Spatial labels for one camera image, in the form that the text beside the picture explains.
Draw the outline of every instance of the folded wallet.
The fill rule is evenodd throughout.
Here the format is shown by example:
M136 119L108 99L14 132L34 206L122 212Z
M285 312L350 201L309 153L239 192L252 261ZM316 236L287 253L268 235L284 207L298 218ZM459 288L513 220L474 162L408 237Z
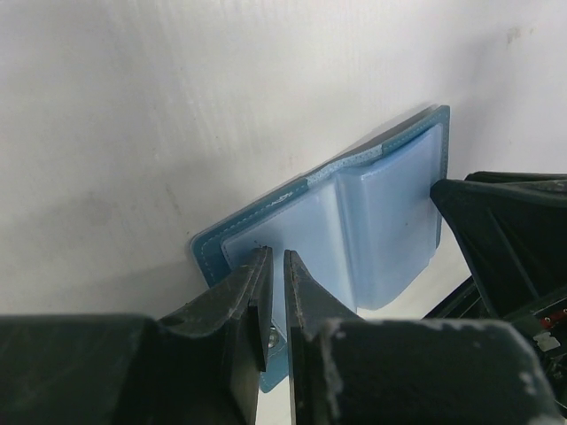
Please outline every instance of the folded wallet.
M448 106L429 108L191 241L209 286L243 264L253 248L273 249L272 321L280 337L260 377L264 392L288 373L284 251L297 251L313 277L354 312L390 303L439 244L441 217L429 192L447 175L448 136Z

